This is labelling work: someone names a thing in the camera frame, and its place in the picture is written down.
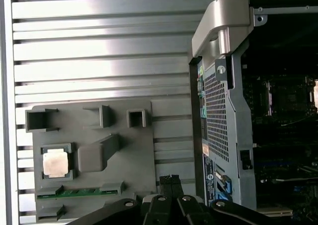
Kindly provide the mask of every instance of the screw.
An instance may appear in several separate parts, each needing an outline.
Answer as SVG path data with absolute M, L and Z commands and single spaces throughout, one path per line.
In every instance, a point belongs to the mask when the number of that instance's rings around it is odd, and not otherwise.
M 218 201 L 216 204 L 217 204 L 218 207 L 224 207 L 225 206 L 225 203 L 222 202 L 222 201 Z
M 183 200 L 183 201 L 190 201 L 191 198 L 190 198 L 189 196 L 184 196 L 184 197 L 182 198 L 182 200 Z
M 127 203 L 125 203 L 125 206 L 126 207 L 131 207 L 131 206 L 133 206 L 134 205 L 134 203 L 132 203 L 132 202 L 127 202 Z
M 225 73 L 225 67 L 223 65 L 218 66 L 217 70 L 218 70 L 218 72 L 220 74 L 224 74 Z

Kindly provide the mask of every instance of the metal chassis frame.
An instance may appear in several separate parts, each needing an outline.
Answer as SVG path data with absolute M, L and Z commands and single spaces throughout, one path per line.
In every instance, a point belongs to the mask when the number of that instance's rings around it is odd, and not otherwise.
M 236 112 L 236 138 L 237 138 L 237 164 L 238 164 L 238 175 L 249 181 L 249 183 L 255 183 L 254 171 L 251 170 L 249 173 L 245 174 L 245 171 L 242 170 L 241 160 L 240 160 L 240 150 L 249 150 L 251 163 L 253 164 L 253 155 L 252 155 L 252 141 L 250 143 L 245 138 L 251 139 L 251 119 L 248 114 L 249 108 L 244 98 L 242 97 L 242 92 L 234 93 L 235 90 L 242 90 L 242 81 L 240 74 L 240 57 L 244 51 L 248 48 L 247 37 L 252 31 L 253 27 L 262 26 L 267 22 L 267 16 L 270 14 L 296 14 L 296 13 L 318 13 L 318 6 L 305 6 L 305 7 L 282 7 L 282 8 L 247 8 L 245 7 L 245 13 L 240 9 L 240 14 L 249 13 L 249 24 L 247 21 L 242 22 L 236 18 L 228 19 L 229 12 L 222 11 L 219 9 L 219 6 L 223 6 L 226 9 L 230 8 L 230 4 L 234 6 L 239 6 L 240 1 L 242 4 L 246 4 L 246 0 L 216 0 L 212 2 L 207 11 L 205 12 L 193 38 L 192 38 L 192 47 L 188 53 L 188 60 L 197 59 L 198 56 L 202 56 L 203 68 L 205 71 L 209 71 L 211 67 L 215 67 L 215 60 L 218 58 L 223 58 L 224 56 L 231 56 L 231 68 L 232 76 L 234 81 L 234 89 L 228 90 L 228 99 L 232 103 L 233 110 Z M 224 29 L 227 29 L 226 36 L 224 37 Z M 238 34 L 245 33 L 244 38 L 241 36 L 238 37 Z M 198 108 L 197 103 L 193 103 L 192 110 Z M 240 121 L 242 119 L 247 119 L 247 129 L 240 127 Z M 193 128 L 200 127 L 200 121 L 193 121 Z M 240 199 L 234 202 L 240 203 L 243 206 L 247 206 L 252 209 L 256 209 L 256 189 L 255 186 L 249 186 L 249 191 L 244 192 L 244 199 L 241 196 L 242 190 L 237 191 L 239 193 Z

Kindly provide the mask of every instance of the metal sheet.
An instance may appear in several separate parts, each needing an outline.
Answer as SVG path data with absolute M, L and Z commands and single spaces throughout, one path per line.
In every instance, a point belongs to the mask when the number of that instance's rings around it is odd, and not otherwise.
M 102 27 L 123 27 L 123 26 L 147 26 L 154 24 L 188 24 L 190 22 L 198 24 L 203 13 L 192 13 L 182 15 L 146 15 L 135 17 L 112 17 L 94 19 L 63 19 L 50 21 L 27 21 L 13 24 L 14 32 L 38 31 L 38 30 L 61 30 L 61 29 L 88 29 Z
M 32 145 L 32 133 L 26 133 L 25 129 L 16 130 L 16 145 L 18 147 Z
M 35 210 L 34 194 L 20 194 L 19 195 L 19 210 L 20 212 L 28 212 Z
M 72 92 L 72 91 L 88 91 L 101 89 L 117 89 L 117 88 L 136 88 L 136 87 L 158 87 L 158 86 L 187 86 L 189 85 L 189 77 L 181 75 L 179 77 L 159 76 L 156 78 L 132 78 L 118 80 L 94 80 L 94 81 L 68 81 L 68 82 L 43 82 L 32 83 L 24 86 L 15 87 L 15 93 L 21 94 L 37 94 L 37 93 L 53 93 L 53 92 Z
M 155 143 L 155 151 L 192 150 L 192 149 L 193 149 L 193 141 Z
M 19 159 L 18 168 L 33 168 L 33 159 Z
M 192 136 L 192 121 L 162 121 L 153 122 L 154 138 L 174 138 Z
M 127 39 L 41 41 L 15 44 L 14 60 L 48 60 L 140 54 L 180 54 L 187 50 L 191 35 Z
M 176 98 L 170 100 L 152 100 L 153 116 L 191 115 L 190 98 Z
M 47 0 L 12 3 L 12 18 L 204 11 L 213 0 Z
M 166 151 L 156 151 L 155 160 L 163 159 L 194 159 L 193 149 L 192 150 L 166 150 Z
M 34 189 L 34 173 L 21 172 L 18 173 L 19 189 Z
M 62 92 L 62 93 L 17 95 L 15 97 L 15 102 L 16 103 L 38 103 L 38 102 L 52 102 L 52 101 L 92 100 L 92 99 L 102 99 L 102 98 L 123 98 L 123 97 L 134 97 L 134 96 L 142 97 L 142 96 L 176 95 L 176 94 L 188 94 L 189 92 L 190 90 L 188 86 L 119 89 L 119 90 L 103 90 L 103 91 Z
M 186 162 L 156 165 L 157 181 L 159 181 L 160 176 L 165 176 L 167 174 L 178 174 L 181 180 L 194 179 L 194 164 L 193 162 Z
M 187 72 L 189 72 L 189 68 L 185 56 L 119 60 L 48 61 L 14 66 L 16 82 L 168 75 Z
M 36 217 L 35 215 L 28 215 L 28 216 L 21 216 L 20 217 L 20 224 L 35 224 L 36 223 Z
M 40 30 L 14 32 L 14 40 L 30 39 L 54 39 L 68 37 L 85 37 L 85 36 L 121 36 L 121 35 L 140 35 L 140 34 L 163 34 L 163 33 L 192 33 L 197 28 L 198 23 L 183 24 L 156 24 L 156 25 L 138 25 L 114 28 L 99 29 L 70 29 L 70 30 Z
M 33 150 L 18 150 L 18 159 L 31 159 L 33 158 Z

